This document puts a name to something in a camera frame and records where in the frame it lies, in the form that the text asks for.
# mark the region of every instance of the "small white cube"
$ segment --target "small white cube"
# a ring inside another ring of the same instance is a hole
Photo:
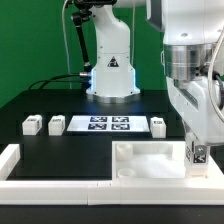
[[[60,136],[65,129],[65,116],[53,116],[48,123],[49,135]]]
[[[151,118],[150,129],[153,138],[166,138],[166,124],[163,118]]]
[[[23,135],[36,135],[42,128],[42,117],[40,115],[29,116],[22,126]]]

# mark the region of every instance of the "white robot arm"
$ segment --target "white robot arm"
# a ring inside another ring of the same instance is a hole
[[[211,103],[208,67],[224,25],[222,0],[147,0],[149,22],[165,31],[162,55],[169,98],[186,130],[189,175],[206,175],[210,146],[224,144],[224,123]],[[224,74],[223,46],[215,74]],[[222,104],[213,81],[216,103]]]

